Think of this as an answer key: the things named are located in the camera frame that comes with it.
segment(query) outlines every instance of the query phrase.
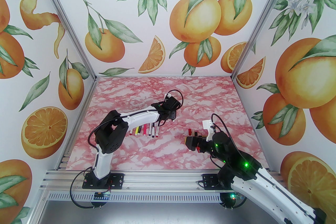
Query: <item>orange slice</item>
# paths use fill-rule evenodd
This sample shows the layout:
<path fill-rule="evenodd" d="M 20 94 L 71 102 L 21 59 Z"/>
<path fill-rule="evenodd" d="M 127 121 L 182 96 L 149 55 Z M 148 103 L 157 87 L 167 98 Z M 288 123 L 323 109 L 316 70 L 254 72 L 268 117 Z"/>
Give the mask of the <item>orange slice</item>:
<path fill-rule="evenodd" d="M 224 53 L 222 60 L 220 61 L 220 66 L 224 72 L 232 73 L 240 55 L 243 52 L 243 49 L 245 48 L 245 45 L 246 42 L 240 42 L 233 45 Z"/>
<path fill-rule="evenodd" d="M 239 86 L 242 88 L 252 88 L 258 83 L 264 71 L 265 59 L 266 57 L 263 57 L 251 69 L 237 75 L 236 81 Z"/>
<path fill-rule="evenodd" d="M 311 155 L 295 162 L 288 190 L 305 204 L 322 209 L 326 224 L 336 223 L 336 175 L 324 161 Z"/>
<path fill-rule="evenodd" d="M 32 158 L 46 158 L 55 153 L 64 140 L 67 117 L 57 107 L 43 107 L 33 112 L 24 122 L 21 142 Z"/>
<path fill-rule="evenodd" d="M 165 47 L 163 46 L 162 41 L 155 35 L 148 56 L 139 68 L 138 73 L 147 74 L 155 71 L 163 64 L 165 57 Z"/>

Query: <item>table surface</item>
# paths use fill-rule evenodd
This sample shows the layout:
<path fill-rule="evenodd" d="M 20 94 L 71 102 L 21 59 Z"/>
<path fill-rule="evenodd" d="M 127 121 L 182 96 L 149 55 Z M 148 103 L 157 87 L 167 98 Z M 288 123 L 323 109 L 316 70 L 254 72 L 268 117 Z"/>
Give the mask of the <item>table surface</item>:
<path fill-rule="evenodd" d="M 188 129 L 207 135 L 202 121 L 218 114 L 226 123 L 237 147 L 268 167 L 257 137 L 247 118 L 229 76 L 169 77 L 102 77 L 86 112 L 76 138 L 67 170 L 84 170 L 93 166 L 96 150 L 87 138 L 108 112 L 119 113 L 143 109 L 163 101 L 166 92 L 178 89 L 184 97 L 183 107 L 174 122 L 160 127 L 159 137 L 126 134 L 121 147 L 114 152 L 112 170 L 214 169 L 209 154 L 189 151 L 185 146 Z M 180 100 L 179 93 L 172 92 Z"/>

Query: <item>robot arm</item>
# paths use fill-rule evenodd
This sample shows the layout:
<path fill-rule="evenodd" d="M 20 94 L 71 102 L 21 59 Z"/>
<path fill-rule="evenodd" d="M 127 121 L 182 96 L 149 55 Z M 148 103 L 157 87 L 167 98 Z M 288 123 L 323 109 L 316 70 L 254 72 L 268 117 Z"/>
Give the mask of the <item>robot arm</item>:
<path fill-rule="evenodd" d="M 236 148 L 232 139 L 223 131 L 215 132 L 212 121 L 203 121 L 211 135 L 187 137 L 186 146 L 199 153 L 209 153 L 224 163 L 217 174 L 223 189 L 243 194 L 268 212 L 278 223 L 323 224 L 326 214 L 319 208 L 312 208 L 282 187 L 262 166 L 246 152 Z"/>
<path fill-rule="evenodd" d="M 176 110 L 181 107 L 179 101 L 168 94 L 163 102 L 154 103 L 145 109 L 130 113 L 110 111 L 95 131 L 97 143 L 96 162 L 93 168 L 95 185 L 104 186 L 110 174 L 113 152 L 122 144 L 126 133 L 137 126 L 147 123 L 174 120 Z"/>

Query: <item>wall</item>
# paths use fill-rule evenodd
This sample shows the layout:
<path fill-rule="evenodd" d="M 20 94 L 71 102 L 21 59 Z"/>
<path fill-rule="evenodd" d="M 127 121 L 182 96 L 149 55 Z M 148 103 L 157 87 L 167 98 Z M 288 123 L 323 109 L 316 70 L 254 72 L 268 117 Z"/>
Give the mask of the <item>wall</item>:
<path fill-rule="evenodd" d="M 335 14 L 336 0 L 278 0 L 239 70 L 249 86 L 235 80 L 270 168 L 327 223 L 336 221 Z"/>
<path fill-rule="evenodd" d="M 192 0 L 184 27 L 188 0 L 60 0 L 96 73 L 229 75 L 267 0 L 217 1 Z"/>
<path fill-rule="evenodd" d="M 26 222 L 45 172 L 61 157 L 92 83 L 53 13 L 50 0 L 0 0 L 2 224 L 20 223 L 21 218 Z M 66 55 L 72 65 L 64 61 Z M 72 98 L 60 83 L 66 74 Z"/>

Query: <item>orange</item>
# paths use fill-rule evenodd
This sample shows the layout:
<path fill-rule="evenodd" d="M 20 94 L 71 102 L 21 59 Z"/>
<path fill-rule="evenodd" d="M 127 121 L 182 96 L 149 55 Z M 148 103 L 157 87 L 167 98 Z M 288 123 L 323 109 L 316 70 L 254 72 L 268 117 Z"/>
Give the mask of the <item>orange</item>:
<path fill-rule="evenodd" d="M 269 124 L 273 117 L 283 109 L 288 103 L 280 93 L 271 95 L 264 104 L 262 118 L 265 128 L 272 139 L 281 145 L 291 146 L 301 140 L 306 130 L 306 117 L 303 109 L 299 109 L 296 113 L 295 122 L 291 130 L 285 136 L 279 137 L 282 122 Z"/>
<path fill-rule="evenodd" d="M 242 88 L 252 88 L 256 85 L 263 74 L 265 67 L 265 59 L 263 57 L 259 62 L 257 62 L 251 69 L 237 75 L 236 81 Z"/>
<path fill-rule="evenodd" d="M 6 0 L 0 0 L 0 32 L 7 27 L 10 19 L 9 8 Z"/>
<path fill-rule="evenodd" d="M 234 0 L 218 0 L 218 3 L 221 6 L 222 15 L 219 25 L 215 30 L 216 34 L 234 34 L 241 30 L 249 21 L 252 14 L 251 0 L 246 0 L 243 10 L 235 19 Z"/>
<path fill-rule="evenodd" d="M 305 204 L 322 209 L 326 224 L 336 221 L 336 174 L 318 157 L 306 152 L 292 152 L 287 161 L 290 170 L 282 170 L 288 190 Z"/>
<path fill-rule="evenodd" d="M 217 28 L 221 8 L 217 0 L 203 0 L 189 13 L 190 0 L 180 0 L 173 8 L 169 26 L 172 34 L 183 42 L 197 43 L 207 39 Z"/>
<path fill-rule="evenodd" d="M 102 33 L 100 49 L 91 39 L 90 33 L 85 36 L 85 46 L 89 53 L 102 62 L 117 62 L 125 55 L 125 45 L 123 41 L 104 29 Z"/>
<path fill-rule="evenodd" d="M 60 148 L 66 130 L 67 117 L 62 110 L 54 106 L 40 108 L 22 126 L 22 146 L 34 159 L 47 158 Z"/>
<path fill-rule="evenodd" d="M 215 60 L 217 60 L 218 56 L 220 55 L 221 52 L 221 45 L 220 42 L 214 38 L 214 37 L 209 37 L 209 41 L 212 47 L 212 58 L 211 61 L 209 61 L 208 56 L 204 53 L 202 59 L 197 63 L 197 54 L 198 54 L 198 49 L 199 49 L 199 44 L 200 42 L 197 43 L 189 43 L 186 46 L 184 57 L 186 62 L 193 66 L 193 67 L 203 67 L 207 66 L 211 63 L 213 63 Z"/>
<path fill-rule="evenodd" d="M 25 180 L 4 191 L 18 203 L 17 206 L 10 206 L 0 209 L 1 224 L 11 224 L 24 206 L 32 185 L 32 171 L 28 164 L 19 159 L 5 160 L 0 163 L 0 178 L 6 176 L 22 176 Z"/>
<path fill-rule="evenodd" d="M 0 79 L 9 79 L 16 76 L 22 70 L 24 65 L 24 53 L 19 42 L 6 32 L 0 33 L 0 45 L 7 51 L 17 65 L 15 66 L 8 63 L 0 57 L 0 64 L 3 71 L 3 74 L 0 73 Z"/>
<path fill-rule="evenodd" d="M 224 72 L 232 73 L 235 65 L 237 64 L 246 42 L 240 42 L 229 48 L 223 55 L 220 66 Z"/>
<path fill-rule="evenodd" d="M 299 108 L 324 105 L 336 95 L 336 58 L 308 58 L 291 69 L 319 41 L 318 38 L 296 41 L 282 53 L 276 65 L 275 79 L 282 96 Z"/>
<path fill-rule="evenodd" d="M 336 143 L 336 97 L 322 106 L 311 108 L 310 113 L 324 137 Z"/>
<path fill-rule="evenodd" d="M 165 57 L 165 47 L 162 41 L 155 35 L 148 56 L 142 66 L 140 66 L 138 73 L 147 74 L 155 71 L 163 64 Z"/>
<path fill-rule="evenodd" d="M 66 87 L 59 83 L 59 97 L 62 105 L 68 110 L 76 109 L 81 103 L 84 95 L 84 83 L 82 76 L 75 69 L 68 69 L 66 72 Z"/>

